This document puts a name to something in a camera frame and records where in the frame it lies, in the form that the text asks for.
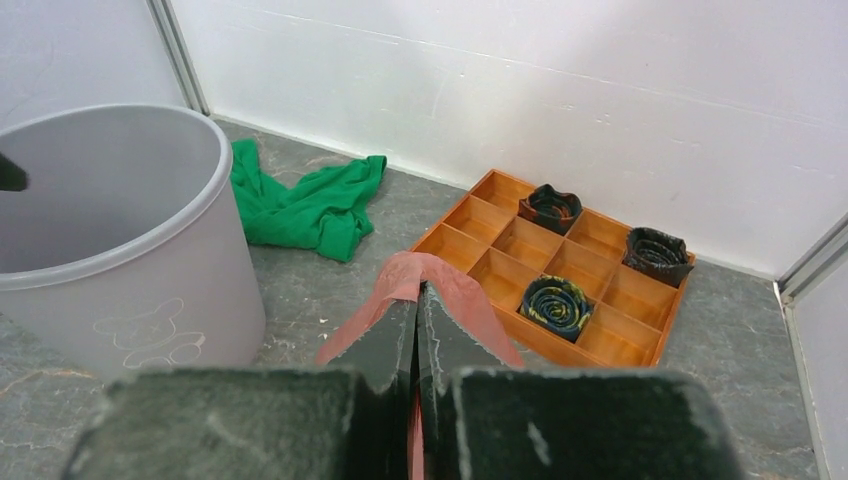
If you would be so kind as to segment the orange wooden compartment tray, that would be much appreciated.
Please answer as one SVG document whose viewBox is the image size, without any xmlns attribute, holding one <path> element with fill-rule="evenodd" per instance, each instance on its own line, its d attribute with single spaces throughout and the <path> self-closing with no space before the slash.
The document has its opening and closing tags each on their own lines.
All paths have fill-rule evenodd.
<svg viewBox="0 0 848 480">
<path fill-rule="evenodd" d="M 581 367 L 657 365 L 695 262 L 680 238 L 499 170 L 415 248 L 475 279 L 513 339 Z"/>
</svg>

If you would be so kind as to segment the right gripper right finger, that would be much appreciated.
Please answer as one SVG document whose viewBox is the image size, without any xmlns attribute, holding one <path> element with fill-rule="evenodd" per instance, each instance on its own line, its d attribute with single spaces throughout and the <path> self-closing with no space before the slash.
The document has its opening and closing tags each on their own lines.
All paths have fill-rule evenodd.
<svg viewBox="0 0 848 480">
<path fill-rule="evenodd" d="M 664 369 L 509 367 L 424 285 L 421 479 L 741 479 L 723 415 Z"/>
</svg>

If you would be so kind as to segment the blue yellow rolled belt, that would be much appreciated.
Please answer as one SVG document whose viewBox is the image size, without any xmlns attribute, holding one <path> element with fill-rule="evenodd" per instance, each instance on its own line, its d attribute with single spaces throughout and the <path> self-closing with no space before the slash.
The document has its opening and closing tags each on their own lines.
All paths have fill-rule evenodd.
<svg viewBox="0 0 848 480">
<path fill-rule="evenodd" d="M 560 338 L 575 343 L 593 314 L 594 306 L 574 282 L 545 274 L 528 285 L 518 312 Z"/>
</svg>

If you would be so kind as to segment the left aluminium frame post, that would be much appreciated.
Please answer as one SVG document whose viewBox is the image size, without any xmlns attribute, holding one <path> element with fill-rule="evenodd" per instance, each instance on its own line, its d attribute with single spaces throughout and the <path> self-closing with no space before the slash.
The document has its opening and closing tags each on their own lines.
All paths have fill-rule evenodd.
<svg viewBox="0 0 848 480">
<path fill-rule="evenodd" d="M 187 106 L 205 116 L 210 116 L 211 110 L 192 64 L 172 2 L 147 0 L 147 5 Z"/>
</svg>

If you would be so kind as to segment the aluminium frame post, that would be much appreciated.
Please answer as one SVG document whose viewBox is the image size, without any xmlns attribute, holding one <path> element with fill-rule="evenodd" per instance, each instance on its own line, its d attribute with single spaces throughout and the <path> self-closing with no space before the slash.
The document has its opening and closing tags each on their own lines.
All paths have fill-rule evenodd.
<svg viewBox="0 0 848 480">
<path fill-rule="evenodd" d="M 819 477 L 847 477 L 847 218 L 775 282 Z"/>
<path fill-rule="evenodd" d="M 147 5 L 187 106 L 205 116 L 210 116 L 211 110 L 192 64 L 172 2 L 147 0 Z"/>
</svg>

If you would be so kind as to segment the right aluminium frame post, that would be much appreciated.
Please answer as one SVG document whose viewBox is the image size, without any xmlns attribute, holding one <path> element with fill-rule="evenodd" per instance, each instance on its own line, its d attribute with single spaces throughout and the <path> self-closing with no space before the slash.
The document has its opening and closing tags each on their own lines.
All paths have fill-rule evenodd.
<svg viewBox="0 0 848 480">
<path fill-rule="evenodd" d="M 847 218 L 775 282 L 819 477 L 847 477 Z"/>
</svg>

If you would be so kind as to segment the green cloth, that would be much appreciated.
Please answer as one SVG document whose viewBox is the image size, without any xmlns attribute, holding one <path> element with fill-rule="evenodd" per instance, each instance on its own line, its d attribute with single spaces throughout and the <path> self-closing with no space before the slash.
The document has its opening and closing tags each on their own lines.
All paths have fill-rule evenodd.
<svg viewBox="0 0 848 480">
<path fill-rule="evenodd" d="M 230 182 L 250 244 L 310 250 L 346 263 L 374 231 L 367 206 L 383 180 L 385 156 L 326 166 L 287 187 L 262 170 L 255 140 L 237 140 L 231 148 Z"/>
</svg>

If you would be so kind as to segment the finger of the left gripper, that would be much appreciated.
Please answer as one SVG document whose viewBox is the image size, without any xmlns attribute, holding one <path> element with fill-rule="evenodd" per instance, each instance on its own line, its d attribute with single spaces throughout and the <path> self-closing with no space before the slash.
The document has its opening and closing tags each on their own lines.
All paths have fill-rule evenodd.
<svg viewBox="0 0 848 480">
<path fill-rule="evenodd" d="M 29 175 L 6 154 L 0 153 L 0 190 L 22 192 L 29 187 Z"/>
</svg>

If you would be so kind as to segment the red plastic trash bag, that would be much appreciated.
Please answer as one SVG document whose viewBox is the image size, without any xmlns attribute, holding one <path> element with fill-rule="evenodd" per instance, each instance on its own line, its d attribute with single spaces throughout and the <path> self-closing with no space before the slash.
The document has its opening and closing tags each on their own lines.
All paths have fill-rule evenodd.
<svg viewBox="0 0 848 480">
<path fill-rule="evenodd" d="M 452 374 L 522 367 L 481 285 L 447 261 L 400 252 L 367 301 L 320 347 L 318 365 L 351 367 L 368 398 L 349 465 L 356 479 L 429 479 L 443 447 Z"/>
</svg>

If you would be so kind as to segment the grey plastic trash bin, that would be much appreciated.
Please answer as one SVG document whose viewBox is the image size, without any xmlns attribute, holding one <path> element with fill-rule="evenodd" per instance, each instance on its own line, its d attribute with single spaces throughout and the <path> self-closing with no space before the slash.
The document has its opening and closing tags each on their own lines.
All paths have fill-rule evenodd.
<svg viewBox="0 0 848 480">
<path fill-rule="evenodd" d="M 114 104 L 5 130 L 29 187 L 1 196 L 1 311 L 104 382 L 240 367 L 266 314 L 232 148 L 186 108 Z"/>
</svg>

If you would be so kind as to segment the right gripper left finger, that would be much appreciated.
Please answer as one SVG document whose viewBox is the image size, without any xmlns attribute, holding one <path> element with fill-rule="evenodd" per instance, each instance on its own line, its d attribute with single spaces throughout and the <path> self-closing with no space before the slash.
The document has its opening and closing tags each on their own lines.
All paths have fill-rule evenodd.
<svg viewBox="0 0 848 480">
<path fill-rule="evenodd" d="M 417 306 L 321 367 L 149 370 L 105 391 L 65 479 L 406 479 Z"/>
</svg>

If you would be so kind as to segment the red black rolled belt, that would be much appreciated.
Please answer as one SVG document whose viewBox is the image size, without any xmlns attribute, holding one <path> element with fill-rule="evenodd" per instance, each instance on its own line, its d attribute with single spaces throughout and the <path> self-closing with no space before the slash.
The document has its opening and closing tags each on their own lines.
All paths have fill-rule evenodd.
<svg viewBox="0 0 848 480">
<path fill-rule="evenodd" d="M 518 202 L 518 216 L 559 235 L 566 235 L 583 210 L 574 193 L 556 190 L 550 184 L 537 187 Z"/>
</svg>

